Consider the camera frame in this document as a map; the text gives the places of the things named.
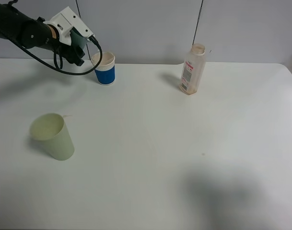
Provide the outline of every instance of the bottle cap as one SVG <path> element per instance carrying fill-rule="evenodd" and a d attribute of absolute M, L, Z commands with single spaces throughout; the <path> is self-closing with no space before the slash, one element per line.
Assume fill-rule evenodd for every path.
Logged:
<path fill-rule="evenodd" d="M 203 55 L 205 53 L 205 47 L 204 45 L 202 44 L 194 44 L 192 46 L 192 49 L 191 51 L 194 53 L 194 54 L 197 54 L 197 55 Z"/>

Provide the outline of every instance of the black cable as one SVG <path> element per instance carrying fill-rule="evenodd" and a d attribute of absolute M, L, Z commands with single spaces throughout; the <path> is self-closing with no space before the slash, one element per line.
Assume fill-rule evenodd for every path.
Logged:
<path fill-rule="evenodd" d="M 90 72 L 94 71 L 101 63 L 102 61 L 102 56 L 103 56 L 103 53 L 102 53 L 102 48 L 101 46 L 99 45 L 99 42 L 97 41 L 97 39 L 94 37 L 94 36 L 91 36 L 90 37 L 90 40 L 92 43 L 95 44 L 95 46 L 98 47 L 99 49 L 99 52 L 100 52 L 100 58 L 99 58 L 99 61 L 98 63 L 90 70 L 84 72 L 84 73 L 71 73 L 71 72 L 66 72 L 66 71 L 63 71 L 63 70 L 60 70 L 60 69 L 57 69 L 51 65 L 49 65 L 48 63 L 44 62 L 43 60 L 41 60 L 40 58 L 38 58 L 37 56 L 35 56 L 34 54 L 32 54 L 30 51 L 28 51 L 26 48 L 24 48 L 22 45 L 20 45 L 19 43 L 17 43 L 15 40 L 11 39 L 10 37 L 8 37 L 5 33 L 3 33 L 2 30 L 0 30 L 0 34 L 2 34 L 6 39 L 10 40 L 12 43 L 14 43 L 17 47 L 19 47 L 22 51 L 24 51 L 25 53 L 27 53 L 29 56 L 31 56 L 32 58 L 34 58 L 35 60 L 37 60 L 38 62 L 40 62 L 41 64 L 47 66 L 48 68 L 50 69 L 53 69 L 59 73 L 63 73 L 63 74 L 68 74 L 68 75 L 73 75 L 73 76 L 81 76 L 81 75 L 86 75 L 86 74 L 89 74 Z"/>
<path fill-rule="evenodd" d="M 13 0 L 13 1 L 10 1 L 9 3 L 8 3 L 8 5 L 9 6 L 12 6 L 13 4 L 15 4 L 15 3 L 17 3 L 18 2 L 18 0 Z"/>
<path fill-rule="evenodd" d="M 56 49 L 54 49 L 53 62 L 54 62 L 55 68 L 62 69 L 63 68 L 63 57 L 61 55 L 61 47 L 58 47 L 58 56 L 59 56 L 60 67 L 58 67 L 58 62 L 57 62 L 57 58 L 56 58 Z"/>

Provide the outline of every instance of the gray wall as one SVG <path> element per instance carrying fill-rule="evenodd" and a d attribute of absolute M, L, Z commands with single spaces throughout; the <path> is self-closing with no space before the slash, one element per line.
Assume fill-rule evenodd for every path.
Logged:
<path fill-rule="evenodd" d="M 209 61 L 288 64 L 292 0 L 204 0 L 195 42 Z"/>
<path fill-rule="evenodd" d="M 182 63 L 195 34 L 201 0 L 78 0 L 81 17 L 103 50 L 117 63 Z M 32 18 L 46 20 L 75 0 L 19 0 L 15 7 Z M 91 54 L 97 49 L 89 44 Z M 40 58 L 52 52 L 32 49 Z M 0 58 L 30 58 L 9 41 L 0 39 Z"/>

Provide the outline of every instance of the wall seam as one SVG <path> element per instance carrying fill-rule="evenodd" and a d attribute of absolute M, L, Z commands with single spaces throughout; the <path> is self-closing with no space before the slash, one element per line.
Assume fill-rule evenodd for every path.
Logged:
<path fill-rule="evenodd" d="M 82 17 L 81 17 L 81 13 L 80 13 L 79 4 L 78 4 L 78 0 L 75 0 L 75 3 L 77 4 L 79 17 L 82 19 Z M 88 53 L 89 60 L 91 60 L 91 58 L 90 58 L 90 54 L 89 54 L 89 49 L 88 49 L 88 44 L 86 44 L 86 48 L 87 48 L 87 53 Z"/>
<path fill-rule="evenodd" d="M 195 43 L 195 39 L 196 39 L 196 34 L 197 34 L 197 29 L 198 29 L 198 25 L 199 25 L 199 21 L 200 21 L 200 16 L 201 16 L 201 11 L 202 11 L 203 1 L 204 0 L 201 1 L 201 5 L 200 5 L 200 9 L 199 9 L 199 14 L 198 14 L 198 19 L 197 19 L 197 25 L 196 25 L 196 29 L 195 29 L 193 44 Z"/>

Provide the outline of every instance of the plastic bottle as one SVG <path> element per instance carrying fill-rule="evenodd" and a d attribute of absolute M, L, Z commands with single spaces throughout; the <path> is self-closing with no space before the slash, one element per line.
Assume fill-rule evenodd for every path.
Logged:
<path fill-rule="evenodd" d="M 181 77 L 180 89 L 186 94 L 197 92 L 205 62 L 204 45 L 194 44 L 186 55 Z"/>

